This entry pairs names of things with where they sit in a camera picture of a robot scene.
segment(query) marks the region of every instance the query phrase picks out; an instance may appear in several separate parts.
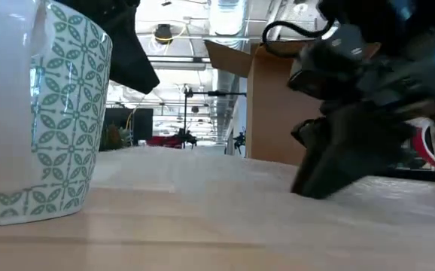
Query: mug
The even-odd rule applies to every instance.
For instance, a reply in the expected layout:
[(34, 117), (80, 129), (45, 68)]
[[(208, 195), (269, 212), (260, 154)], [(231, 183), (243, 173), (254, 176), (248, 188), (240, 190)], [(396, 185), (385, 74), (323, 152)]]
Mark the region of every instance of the mug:
[(111, 51), (109, 36), (65, 5), (0, 0), (0, 225), (81, 209), (96, 165)]

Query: ceiling light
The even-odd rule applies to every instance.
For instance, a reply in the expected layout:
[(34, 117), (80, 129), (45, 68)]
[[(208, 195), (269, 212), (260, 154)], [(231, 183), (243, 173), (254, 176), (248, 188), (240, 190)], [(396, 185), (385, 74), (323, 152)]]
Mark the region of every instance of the ceiling light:
[(172, 33), (170, 24), (157, 25), (157, 29), (154, 33), (154, 38), (158, 44), (169, 45), (172, 43)]
[(295, 5), (293, 8), (293, 11), (300, 14), (302, 12), (306, 12), (308, 10), (308, 4), (306, 3), (301, 3), (298, 5)]
[(151, 62), (192, 62), (192, 57), (149, 56)]
[(148, 56), (150, 62), (211, 63), (208, 57)]

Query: wooden table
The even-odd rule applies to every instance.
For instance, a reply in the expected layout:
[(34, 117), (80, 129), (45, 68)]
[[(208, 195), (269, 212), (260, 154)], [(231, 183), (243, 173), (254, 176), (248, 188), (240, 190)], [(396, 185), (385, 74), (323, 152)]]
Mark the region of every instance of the wooden table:
[(82, 212), (0, 227), (0, 271), (435, 271), (435, 184), (368, 178), (315, 201), (287, 192), (295, 170), (104, 154)]

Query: cardboard flap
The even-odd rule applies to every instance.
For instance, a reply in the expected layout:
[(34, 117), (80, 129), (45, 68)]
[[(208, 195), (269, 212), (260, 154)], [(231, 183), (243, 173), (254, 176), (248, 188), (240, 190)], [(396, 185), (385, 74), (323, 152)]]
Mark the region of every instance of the cardboard flap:
[[(269, 46), (280, 53), (295, 53), (298, 55), (300, 51), (308, 44), (311, 44), (314, 40), (308, 41), (273, 41), (269, 43)], [(266, 51), (263, 45), (259, 46), (256, 56), (272, 56), (271, 53)]]
[(208, 49), (209, 59), (213, 68), (221, 69), (243, 78), (248, 77), (249, 69), (253, 62), (252, 55), (212, 41), (204, 41), (204, 45)]
[[(307, 45), (314, 42), (314, 40), (306, 41), (273, 41), (269, 45), (282, 53), (295, 53), (296, 55)], [(254, 57), (275, 57), (268, 53), (263, 45), (252, 44), (251, 54), (234, 50), (227, 46), (217, 44), (213, 41), (204, 41), (208, 49), (209, 59), (211, 65), (215, 69), (224, 70), (233, 73), (243, 78), (248, 77), (251, 69), (251, 64)], [(381, 44), (368, 44), (365, 48), (364, 57), (369, 59), (374, 56), (380, 49)]]

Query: green leaf pattern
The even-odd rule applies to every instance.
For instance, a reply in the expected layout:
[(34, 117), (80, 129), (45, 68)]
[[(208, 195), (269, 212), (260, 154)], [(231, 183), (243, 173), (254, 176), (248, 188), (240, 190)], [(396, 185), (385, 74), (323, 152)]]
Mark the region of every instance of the green leaf pattern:
[(0, 193), (0, 218), (48, 218), (80, 208), (95, 166), (108, 83), (111, 40), (88, 18), (49, 1), (55, 39), (32, 58), (32, 155), (40, 183)]

